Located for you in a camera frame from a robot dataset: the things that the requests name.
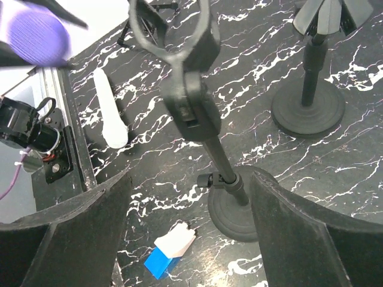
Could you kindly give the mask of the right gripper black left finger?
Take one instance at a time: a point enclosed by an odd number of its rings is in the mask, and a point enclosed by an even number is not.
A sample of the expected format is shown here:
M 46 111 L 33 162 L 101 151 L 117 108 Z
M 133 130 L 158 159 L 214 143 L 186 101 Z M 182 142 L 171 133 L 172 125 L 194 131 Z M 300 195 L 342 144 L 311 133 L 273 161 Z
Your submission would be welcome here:
M 131 193 L 131 175 L 120 172 L 1 224 L 1 286 L 109 286 Z

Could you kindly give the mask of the black round-base mic stand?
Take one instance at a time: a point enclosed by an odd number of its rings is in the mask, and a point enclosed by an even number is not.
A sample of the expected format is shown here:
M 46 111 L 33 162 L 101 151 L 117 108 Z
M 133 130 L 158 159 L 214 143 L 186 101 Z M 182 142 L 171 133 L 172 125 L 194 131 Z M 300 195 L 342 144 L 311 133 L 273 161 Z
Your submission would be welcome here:
M 271 116 L 294 138 L 320 138 L 336 129 L 345 113 L 345 99 L 332 83 L 319 78 L 330 35 L 349 35 L 372 15 L 369 1 L 297 1 L 293 29 L 309 37 L 304 48 L 304 77 L 281 87 L 272 99 Z

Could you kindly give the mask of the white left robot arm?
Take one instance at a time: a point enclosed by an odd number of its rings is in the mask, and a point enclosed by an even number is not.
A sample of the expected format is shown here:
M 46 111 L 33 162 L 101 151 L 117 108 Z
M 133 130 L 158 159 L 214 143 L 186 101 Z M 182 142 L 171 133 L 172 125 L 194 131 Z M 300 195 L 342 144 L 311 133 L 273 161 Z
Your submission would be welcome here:
M 65 10 L 57 1 L 29 1 L 8 24 L 8 42 L 1 42 L 1 66 L 34 65 L 41 68 L 72 69 L 65 59 L 70 40 L 62 20 L 82 28 L 87 24 Z M 37 107 L 7 97 L 1 99 L 1 142 L 41 154 L 48 184 L 73 170 L 71 130 L 63 127 L 56 99 L 47 97 Z

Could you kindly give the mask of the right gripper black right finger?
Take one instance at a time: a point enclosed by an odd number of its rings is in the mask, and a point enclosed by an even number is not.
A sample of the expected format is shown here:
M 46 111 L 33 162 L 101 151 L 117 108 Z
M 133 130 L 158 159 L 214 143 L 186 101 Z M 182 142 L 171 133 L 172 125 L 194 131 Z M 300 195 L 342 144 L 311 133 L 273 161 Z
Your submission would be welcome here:
M 382 225 L 335 212 L 251 177 L 251 204 L 269 286 L 382 286 Z

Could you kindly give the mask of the white handheld microphone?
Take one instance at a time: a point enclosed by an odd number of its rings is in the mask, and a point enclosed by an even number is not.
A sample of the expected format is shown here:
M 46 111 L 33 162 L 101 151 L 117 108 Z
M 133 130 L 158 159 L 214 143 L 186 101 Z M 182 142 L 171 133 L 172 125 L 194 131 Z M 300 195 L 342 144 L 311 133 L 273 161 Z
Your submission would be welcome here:
M 108 77 L 103 69 L 93 71 L 93 81 L 102 114 L 102 136 L 112 149 L 123 148 L 129 141 L 128 128 L 122 121 Z

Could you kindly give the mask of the black stand with purple mic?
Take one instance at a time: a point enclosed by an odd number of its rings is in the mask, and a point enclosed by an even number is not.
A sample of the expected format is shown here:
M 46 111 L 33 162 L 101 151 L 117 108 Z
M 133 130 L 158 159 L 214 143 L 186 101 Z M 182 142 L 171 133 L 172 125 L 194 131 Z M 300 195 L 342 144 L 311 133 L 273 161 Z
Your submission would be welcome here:
M 182 137 L 200 142 L 214 162 L 217 171 L 199 175 L 197 185 L 209 188 L 208 210 L 212 222 L 225 236 L 239 242 L 258 240 L 251 211 L 252 177 L 261 173 L 271 181 L 274 177 L 254 166 L 232 167 L 218 138 L 221 131 L 219 110 L 201 73 L 209 70 L 220 53 L 220 32 L 209 1 L 199 1 L 199 20 L 183 49 L 172 54 L 165 50 L 168 24 L 146 1 L 131 1 L 130 26 L 139 44 L 166 62 L 171 75 L 162 81 L 160 93 Z M 157 44 L 144 32 L 140 18 L 154 24 Z

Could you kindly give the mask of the purple handheld microphone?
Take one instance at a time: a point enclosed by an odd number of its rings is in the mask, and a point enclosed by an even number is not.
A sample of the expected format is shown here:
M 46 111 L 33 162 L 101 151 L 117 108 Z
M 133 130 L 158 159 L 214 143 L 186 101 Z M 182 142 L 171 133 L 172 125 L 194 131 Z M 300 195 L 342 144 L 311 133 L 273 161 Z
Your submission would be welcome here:
M 7 41 L 23 60 L 36 66 L 62 66 L 70 48 L 69 34 L 55 16 L 21 10 L 9 22 Z

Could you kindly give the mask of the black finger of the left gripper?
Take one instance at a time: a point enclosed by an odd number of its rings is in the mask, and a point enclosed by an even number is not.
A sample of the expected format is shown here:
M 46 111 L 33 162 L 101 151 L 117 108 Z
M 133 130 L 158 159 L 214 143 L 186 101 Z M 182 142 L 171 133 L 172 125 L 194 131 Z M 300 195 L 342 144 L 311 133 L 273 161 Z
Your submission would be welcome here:
M 19 66 L 37 66 L 37 67 L 44 67 L 44 68 L 50 67 L 50 68 L 72 69 L 72 65 L 66 61 L 61 61 L 59 63 L 50 64 L 50 65 L 29 63 L 26 60 L 22 59 L 20 56 L 18 56 L 7 43 L 1 41 L 0 67 L 9 68 L 9 67 L 19 67 Z
M 25 4 L 31 5 L 37 5 L 39 7 L 44 7 L 48 9 L 50 12 L 52 12 L 55 16 L 58 16 L 58 18 L 61 18 L 62 20 L 69 22 L 71 24 L 74 24 L 76 26 L 82 27 L 87 29 L 88 25 L 64 9 L 57 1 L 55 0 L 22 0 Z

